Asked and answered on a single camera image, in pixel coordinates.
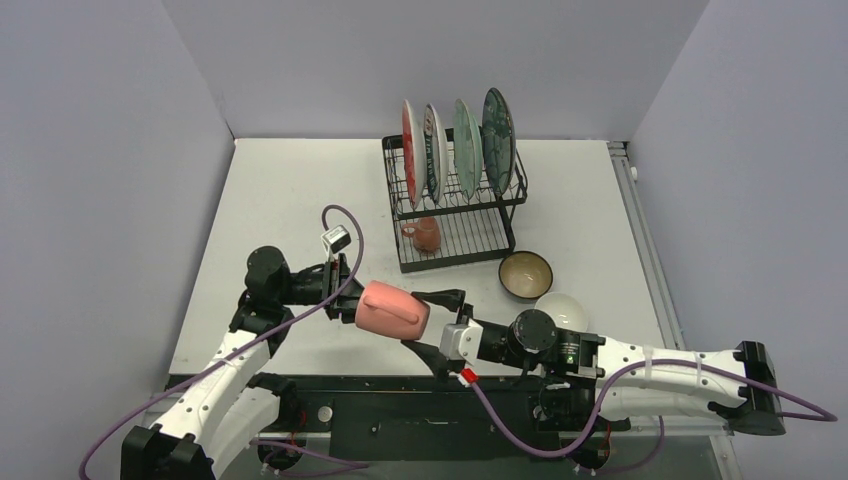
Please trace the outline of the large pink mug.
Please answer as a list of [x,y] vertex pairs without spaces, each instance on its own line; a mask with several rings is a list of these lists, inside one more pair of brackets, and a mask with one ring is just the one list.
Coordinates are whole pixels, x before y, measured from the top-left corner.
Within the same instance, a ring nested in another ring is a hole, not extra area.
[[430,307],[410,292],[379,282],[369,282],[360,295],[355,325],[384,337],[420,340],[426,330]]

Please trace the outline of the brown black bowl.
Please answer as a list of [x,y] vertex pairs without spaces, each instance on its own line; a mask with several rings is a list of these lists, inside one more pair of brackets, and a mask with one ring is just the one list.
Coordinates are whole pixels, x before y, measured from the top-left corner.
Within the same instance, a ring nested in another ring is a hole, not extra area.
[[535,300],[554,284],[550,263],[531,251],[515,251],[498,266],[498,280],[506,292],[521,300]]

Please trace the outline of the small orange mug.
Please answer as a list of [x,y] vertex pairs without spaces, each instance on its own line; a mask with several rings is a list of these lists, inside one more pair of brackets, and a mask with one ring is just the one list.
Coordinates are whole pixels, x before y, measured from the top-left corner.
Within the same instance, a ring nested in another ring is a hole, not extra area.
[[405,223],[401,226],[401,233],[419,252],[430,254],[440,249],[441,230],[435,217],[421,217]]

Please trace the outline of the black wire dish rack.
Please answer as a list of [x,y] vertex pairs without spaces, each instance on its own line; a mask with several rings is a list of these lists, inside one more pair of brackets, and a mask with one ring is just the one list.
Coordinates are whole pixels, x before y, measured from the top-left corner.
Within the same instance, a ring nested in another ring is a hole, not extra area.
[[[387,136],[381,140],[381,146],[401,272],[500,260],[515,250],[512,220],[516,207],[526,202],[528,190],[520,156],[515,159],[508,189],[500,196],[483,177],[476,193],[467,199],[462,195],[458,175],[451,172],[439,203],[424,193],[418,206],[413,207],[405,178],[402,137]],[[434,253],[418,250],[413,239],[402,233],[403,225],[423,217],[435,218],[440,228],[440,246]]]

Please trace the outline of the white bowl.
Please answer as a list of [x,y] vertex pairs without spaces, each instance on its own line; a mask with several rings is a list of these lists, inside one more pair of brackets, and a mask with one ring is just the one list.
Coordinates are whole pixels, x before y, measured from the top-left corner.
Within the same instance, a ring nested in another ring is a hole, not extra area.
[[548,292],[536,301],[534,308],[550,316],[559,328],[575,332],[589,330],[589,316],[585,308],[568,294]]

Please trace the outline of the red teal plate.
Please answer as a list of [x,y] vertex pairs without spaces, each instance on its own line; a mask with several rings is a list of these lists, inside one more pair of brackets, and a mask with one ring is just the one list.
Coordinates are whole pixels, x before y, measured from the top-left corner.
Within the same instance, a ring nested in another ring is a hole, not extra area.
[[423,129],[410,101],[405,99],[402,107],[402,144],[404,171],[412,210],[421,205],[427,179],[427,159]]

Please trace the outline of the white plate blue rim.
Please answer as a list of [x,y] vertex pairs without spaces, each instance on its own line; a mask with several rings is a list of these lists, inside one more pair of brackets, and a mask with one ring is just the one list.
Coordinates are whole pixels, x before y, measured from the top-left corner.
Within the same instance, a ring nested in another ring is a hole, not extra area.
[[423,134],[428,193],[436,205],[441,205],[449,173],[448,142],[441,117],[432,104],[425,108]]

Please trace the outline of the light green flower plate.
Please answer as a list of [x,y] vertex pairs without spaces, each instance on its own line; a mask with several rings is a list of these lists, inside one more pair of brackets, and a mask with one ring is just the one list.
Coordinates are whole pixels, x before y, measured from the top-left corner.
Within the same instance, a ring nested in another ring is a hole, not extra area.
[[454,165],[463,197],[470,201],[482,177],[482,140],[476,116],[467,103],[457,99],[453,114]]

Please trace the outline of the dark blue plate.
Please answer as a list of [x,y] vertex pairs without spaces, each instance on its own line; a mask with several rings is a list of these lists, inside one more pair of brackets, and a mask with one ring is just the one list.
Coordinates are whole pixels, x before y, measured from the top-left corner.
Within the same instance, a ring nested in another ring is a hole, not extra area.
[[517,148],[510,108],[496,87],[491,87],[484,99],[481,138],[488,183],[495,197],[501,198],[511,182]]

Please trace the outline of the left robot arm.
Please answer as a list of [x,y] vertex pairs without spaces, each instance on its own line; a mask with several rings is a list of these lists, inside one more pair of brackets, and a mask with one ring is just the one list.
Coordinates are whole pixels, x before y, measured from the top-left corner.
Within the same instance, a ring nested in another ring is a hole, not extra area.
[[291,383],[262,368],[297,322],[290,310],[306,305],[350,320],[362,291],[357,268],[342,253],[292,272],[273,246],[247,259],[246,289],[206,369],[176,385],[180,398],[148,427],[135,426],[121,446],[123,479],[214,479],[266,426],[291,427],[298,402]]

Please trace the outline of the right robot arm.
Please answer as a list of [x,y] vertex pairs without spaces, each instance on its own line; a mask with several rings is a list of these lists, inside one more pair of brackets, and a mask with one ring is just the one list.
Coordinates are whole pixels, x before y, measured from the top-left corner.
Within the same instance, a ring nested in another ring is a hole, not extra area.
[[774,394],[776,373],[764,344],[743,341],[730,350],[683,351],[641,346],[609,336],[560,327],[547,313],[528,309],[511,324],[478,320],[462,290],[415,292],[413,298],[456,314],[438,346],[405,341],[440,380],[479,362],[520,370],[520,381],[539,374],[548,387],[574,388],[564,407],[549,417],[566,417],[588,427],[600,417],[701,417],[725,422],[732,431],[760,436],[786,432]]

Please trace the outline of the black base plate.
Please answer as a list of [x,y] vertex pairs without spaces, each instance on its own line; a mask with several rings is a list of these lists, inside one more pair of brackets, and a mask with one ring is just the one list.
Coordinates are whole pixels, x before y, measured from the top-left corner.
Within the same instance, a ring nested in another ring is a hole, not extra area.
[[[470,389],[430,377],[285,377],[258,373],[248,382],[282,396],[262,433],[325,440],[331,456],[355,461],[471,461],[522,457]],[[562,448],[590,424],[574,460],[609,456],[601,434],[626,432],[627,420],[590,421],[593,389],[547,389],[541,382],[483,377],[478,382],[495,412],[524,443]]]

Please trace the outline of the aluminium rail right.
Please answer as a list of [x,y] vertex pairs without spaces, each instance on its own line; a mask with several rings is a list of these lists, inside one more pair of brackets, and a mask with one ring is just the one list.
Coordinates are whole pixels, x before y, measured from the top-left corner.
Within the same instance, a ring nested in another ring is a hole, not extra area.
[[600,413],[609,420],[629,419],[633,426],[662,417],[665,427],[680,435],[723,435],[727,422],[710,411],[715,402],[731,407],[742,403],[739,382],[706,370],[723,368],[743,372],[730,350],[692,351],[686,348],[667,281],[636,189],[636,177],[621,141],[606,144],[615,178],[622,194],[625,213],[636,244],[648,292],[660,329],[662,344],[623,341],[615,333],[600,348],[600,365],[615,379],[604,379],[608,388]]

